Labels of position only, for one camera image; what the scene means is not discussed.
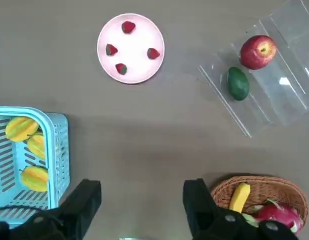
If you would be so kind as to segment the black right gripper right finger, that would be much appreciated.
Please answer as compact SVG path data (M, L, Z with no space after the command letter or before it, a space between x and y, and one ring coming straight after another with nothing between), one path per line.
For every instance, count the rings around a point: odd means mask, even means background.
M193 240L298 240L284 224L274 220L250 225L242 214L217 206L203 179L186 180L182 193Z

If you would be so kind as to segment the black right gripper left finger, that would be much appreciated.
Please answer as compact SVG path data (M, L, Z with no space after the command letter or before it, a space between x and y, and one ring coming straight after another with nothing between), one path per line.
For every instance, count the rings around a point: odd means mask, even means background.
M57 208L43 210L24 205L0 207L0 211L35 211L24 223L12 229L7 222L0 221L0 240L82 240L101 203L101 182L83 179Z

